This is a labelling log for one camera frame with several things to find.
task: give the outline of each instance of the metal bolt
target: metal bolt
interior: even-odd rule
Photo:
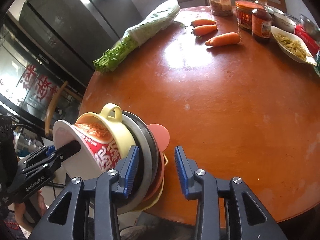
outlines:
[[[71,181],[72,181],[73,184],[78,184],[81,181],[81,179],[78,178],[78,177],[75,177]]]
[[[239,177],[234,177],[233,179],[233,182],[236,183],[236,184],[240,184],[242,182],[242,179],[239,178]]]
[[[109,176],[113,176],[113,175],[116,175],[116,174],[117,174],[117,171],[114,170],[114,169],[108,170],[107,172],[108,172],[108,175],[109,175]]]
[[[205,174],[205,170],[202,170],[202,169],[196,170],[196,174],[199,176],[203,176]]]

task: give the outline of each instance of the carrot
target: carrot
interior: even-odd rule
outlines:
[[[213,32],[216,29],[218,29],[217,25],[202,25],[195,27],[192,32],[195,36],[202,36]]]
[[[240,35],[238,33],[225,33],[219,36],[212,37],[204,44],[207,46],[219,47],[230,44],[237,44],[240,40]]]
[[[216,21],[209,20],[209,19],[196,19],[191,22],[192,27],[202,26],[202,25],[214,25]]]

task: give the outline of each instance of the stainless steel bowl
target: stainless steel bowl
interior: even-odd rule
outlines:
[[[306,33],[315,41],[320,41],[320,28],[303,14],[300,14],[300,21]]]

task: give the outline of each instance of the sauce bottle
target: sauce bottle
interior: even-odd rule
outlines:
[[[252,11],[252,36],[261,43],[268,43],[271,34],[272,17],[268,13],[268,0],[256,0],[256,8]]]

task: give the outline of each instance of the brown tabletop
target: brown tabletop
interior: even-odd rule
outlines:
[[[214,18],[218,34],[238,32],[236,17],[209,7],[182,9],[177,20],[197,17]],[[195,223],[197,203],[182,195],[174,165],[182,145],[215,177],[241,177],[275,220],[297,216],[320,202],[320,77],[274,41],[241,30],[240,44],[209,48],[211,36],[170,25],[114,72],[95,72],[80,113],[111,102],[169,130],[164,190],[151,214]]]

